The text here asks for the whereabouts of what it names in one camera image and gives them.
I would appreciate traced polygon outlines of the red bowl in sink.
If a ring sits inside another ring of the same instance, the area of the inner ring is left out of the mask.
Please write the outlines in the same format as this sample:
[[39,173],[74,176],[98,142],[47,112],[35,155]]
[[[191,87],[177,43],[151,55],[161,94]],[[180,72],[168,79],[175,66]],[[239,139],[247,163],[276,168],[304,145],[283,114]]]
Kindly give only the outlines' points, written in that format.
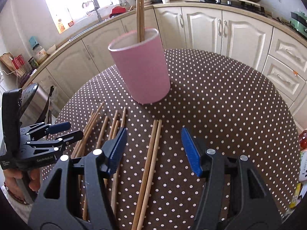
[[111,10],[111,13],[109,15],[110,18],[118,16],[120,14],[123,14],[126,12],[126,8],[122,6],[116,6]]

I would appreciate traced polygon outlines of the black gas stove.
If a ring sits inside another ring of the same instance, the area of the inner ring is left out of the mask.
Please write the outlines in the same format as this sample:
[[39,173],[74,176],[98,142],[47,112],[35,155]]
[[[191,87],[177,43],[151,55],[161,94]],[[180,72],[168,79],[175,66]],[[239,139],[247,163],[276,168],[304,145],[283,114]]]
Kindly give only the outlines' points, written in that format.
[[232,6],[267,17],[267,13],[262,5],[248,0],[196,0],[196,2]]

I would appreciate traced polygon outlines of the pink cylindrical utensil cup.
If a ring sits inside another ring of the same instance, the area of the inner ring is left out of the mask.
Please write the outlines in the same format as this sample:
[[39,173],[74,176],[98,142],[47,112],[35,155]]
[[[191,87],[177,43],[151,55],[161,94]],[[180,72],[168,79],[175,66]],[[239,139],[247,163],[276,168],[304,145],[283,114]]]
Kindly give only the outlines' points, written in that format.
[[145,40],[130,31],[114,39],[108,50],[131,97],[139,104],[162,100],[170,91],[170,78],[160,33],[145,29]]

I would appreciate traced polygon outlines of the wooden cutting board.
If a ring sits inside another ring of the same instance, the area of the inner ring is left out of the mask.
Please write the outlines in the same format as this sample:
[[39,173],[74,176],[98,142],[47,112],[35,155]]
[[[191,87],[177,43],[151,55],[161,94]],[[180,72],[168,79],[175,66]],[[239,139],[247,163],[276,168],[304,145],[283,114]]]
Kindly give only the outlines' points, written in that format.
[[17,71],[17,76],[22,77],[24,75],[24,71],[21,69],[16,69],[12,62],[13,58],[14,56],[11,53],[4,53],[0,56],[1,62],[3,62],[3,64],[6,65],[10,71]]

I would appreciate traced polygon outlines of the glass jar with label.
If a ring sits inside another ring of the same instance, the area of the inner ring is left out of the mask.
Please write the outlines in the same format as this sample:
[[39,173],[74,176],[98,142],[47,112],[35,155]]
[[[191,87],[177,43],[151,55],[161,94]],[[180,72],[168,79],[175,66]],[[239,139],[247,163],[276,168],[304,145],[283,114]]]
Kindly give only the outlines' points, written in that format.
[[37,43],[33,48],[33,57],[35,59],[35,61],[40,65],[41,63],[43,63],[47,57],[48,54],[45,51],[45,49],[39,44]]

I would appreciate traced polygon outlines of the chrome kitchen faucet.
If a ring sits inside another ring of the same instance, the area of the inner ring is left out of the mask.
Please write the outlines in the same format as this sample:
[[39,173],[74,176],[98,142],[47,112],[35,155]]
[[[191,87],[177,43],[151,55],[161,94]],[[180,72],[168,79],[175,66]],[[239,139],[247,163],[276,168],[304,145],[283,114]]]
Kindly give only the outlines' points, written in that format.
[[87,1],[87,2],[83,2],[82,8],[87,7],[90,2],[93,3],[94,9],[87,11],[86,14],[89,16],[91,13],[95,12],[96,15],[97,15],[98,22],[102,22],[102,17],[100,15],[99,11],[98,11],[100,9],[98,0],[90,0],[90,1]]

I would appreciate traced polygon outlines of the colourful snack package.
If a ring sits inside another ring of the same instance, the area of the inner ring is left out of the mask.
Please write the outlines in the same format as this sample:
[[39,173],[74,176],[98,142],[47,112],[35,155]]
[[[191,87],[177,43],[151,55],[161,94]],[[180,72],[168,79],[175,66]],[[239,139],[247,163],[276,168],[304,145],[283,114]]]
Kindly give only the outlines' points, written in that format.
[[299,183],[297,184],[294,197],[290,203],[290,209],[294,209],[306,194],[306,130],[299,135],[299,142],[301,147]]

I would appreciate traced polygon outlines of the green electric grill appliance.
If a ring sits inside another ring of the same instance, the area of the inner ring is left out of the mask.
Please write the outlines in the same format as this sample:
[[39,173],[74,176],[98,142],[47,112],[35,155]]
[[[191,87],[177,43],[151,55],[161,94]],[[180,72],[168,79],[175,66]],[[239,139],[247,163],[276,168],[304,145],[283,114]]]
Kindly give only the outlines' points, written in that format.
[[290,25],[307,38],[307,17],[304,12],[291,12]]

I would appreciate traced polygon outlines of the cream lower kitchen cabinets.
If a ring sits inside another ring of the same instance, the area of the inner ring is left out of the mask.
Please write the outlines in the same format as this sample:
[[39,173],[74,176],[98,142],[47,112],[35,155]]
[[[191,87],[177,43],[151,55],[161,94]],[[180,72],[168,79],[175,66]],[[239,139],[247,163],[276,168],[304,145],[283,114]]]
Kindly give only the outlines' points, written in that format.
[[[218,53],[253,67],[273,82],[299,131],[306,129],[306,40],[286,24],[232,6],[200,2],[151,5],[146,26],[165,49]],[[99,23],[64,43],[29,78],[54,85],[62,108],[88,80],[113,65],[108,45],[136,29],[135,12]]]

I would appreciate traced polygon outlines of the brown polka dot tablecloth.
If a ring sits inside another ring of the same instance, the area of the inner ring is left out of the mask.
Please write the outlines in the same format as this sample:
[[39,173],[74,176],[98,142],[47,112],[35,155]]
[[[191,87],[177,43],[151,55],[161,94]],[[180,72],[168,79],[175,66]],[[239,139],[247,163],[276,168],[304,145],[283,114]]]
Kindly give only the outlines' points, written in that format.
[[82,130],[102,105],[86,145],[90,152],[104,118],[127,110],[116,196],[119,228],[132,227],[154,120],[162,121],[162,129],[144,229],[192,227],[204,180],[190,168],[181,143],[183,127],[220,154],[248,156],[284,214],[298,182],[300,147],[295,122],[275,86],[253,68],[215,53],[173,49],[165,57],[171,88],[161,101],[136,103],[118,69],[110,67],[81,87],[57,117]]

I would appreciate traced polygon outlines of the wooden chopstick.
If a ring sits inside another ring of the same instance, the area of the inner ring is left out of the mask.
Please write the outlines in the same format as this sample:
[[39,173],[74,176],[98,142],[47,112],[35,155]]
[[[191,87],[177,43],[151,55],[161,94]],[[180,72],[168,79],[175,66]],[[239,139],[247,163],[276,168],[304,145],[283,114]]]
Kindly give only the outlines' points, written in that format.
[[89,136],[89,134],[91,133],[93,124],[96,122],[98,114],[99,114],[99,112],[100,112],[100,110],[102,109],[103,106],[104,106],[104,102],[101,103],[101,105],[98,107],[96,112],[93,111],[92,114],[90,115],[89,120],[88,120],[88,122],[87,122],[87,124],[86,124],[86,126],[85,126],[85,128],[83,130],[83,138],[76,143],[76,145],[74,147],[74,150],[73,150],[73,152],[71,154],[71,158],[75,158],[76,157],[76,155],[77,155],[77,153],[79,151],[79,148],[82,145],[82,142],[84,142],[85,138],[87,136]]
[[94,111],[92,111],[91,116],[88,120],[88,123],[86,124],[84,131],[83,131],[83,138],[82,140],[79,140],[77,142],[77,144],[75,145],[75,148],[71,154],[71,158],[76,158],[80,155],[80,153],[82,152],[82,147],[84,146],[84,143],[86,142],[86,138],[88,137],[89,131],[92,128],[92,123],[94,121],[94,117],[95,113]]
[[142,203],[142,207],[141,207],[141,211],[140,211],[137,229],[142,229],[144,218],[145,218],[145,215],[146,215],[146,209],[147,209],[147,206],[148,206],[151,184],[152,184],[153,177],[154,177],[154,169],[155,169],[156,159],[157,159],[157,154],[158,154],[161,128],[162,128],[162,120],[159,120],[159,122],[157,124],[157,130],[156,130],[154,146],[153,146],[153,154],[152,154],[151,163],[150,163],[150,166],[149,166],[150,167],[149,168],[149,175],[148,175],[148,179],[147,179],[147,183],[146,183],[146,190],[145,190],[145,195],[144,195],[144,199],[143,199],[143,203]]
[[137,41],[140,43],[140,0],[136,0]]
[[112,136],[113,136],[113,132],[114,132],[114,129],[115,129],[115,125],[116,125],[117,118],[118,118],[118,110],[116,110],[115,113],[114,113],[114,117],[113,117],[113,120],[112,120],[112,125],[111,125],[111,130],[110,130],[110,133],[109,133],[108,140],[111,140],[111,139],[112,139]]
[[[126,107],[124,107],[122,112],[122,119],[121,119],[121,128],[125,126],[125,120],[126,120]],[[116,170],[116,173],[113,175],[113,183],[112,183],[112,194],[111,194],[111,207],[113,210],[114,215],[116,215],[116,195],[118,192],[118,183],[119,183],[119,170],[118,167]]]
[[[101,143],[102,143],[102,140],[104,138],[104,134],[105,134],[105,130],[106,130],[106,127],[107,127],[107,124],[108,124],[108,121],[109,121],[109,117],[106,116],[104,118],[104,122],[102,124],[102,127],[100,129],[100,133],[99,133],[99,137],[98,137],[98,140],[96,142],[96,147],[95,149],[100,149],[101,148]],[[83,220],[87,221],[87,213],[88,213],[88,206],[87,206],[87,197],[85,196],[84,197],[84,207],[83,207],[83,214],[82,214],[82,218]]]
[[140,41],[145,40],[144,0],[140,0]]
[[139,194],[138,194],[138,200],[137,200],[137,205],[136,205],[136,210],[134,213],[134,219],[133,219],[133,224],[131,230],[136,230],[137,229],[137,224],[140,216],[140,212],[142,209],[142,204],[143,204],[143,199],[145,195],[145,189],[147,185],[147,180],[148,180],[148,175],[150,171],[150,163],[151,163],[151,158],[153,154],[153,148],[154,148],[154,141],[155,141],[155,136],[157,132],[157,127],[158,127],[158,120],[153,121],[153,127],[151,131],[151,137],[149,141],[149,148],[147,151],[147,156],[146,156],[146,161],[145,161],[145,166],[144,166],[144,171],[143,171],[143,176],[142,176],[142,183],[140,186]]
[[116,120],[114,128],[113,128],[113,130],[111,131],[111,134],[110,134],[111,140],[116,137],[116,133],[117,133],[117,129],[118,129],[119,123],[120,123],[120,121]]

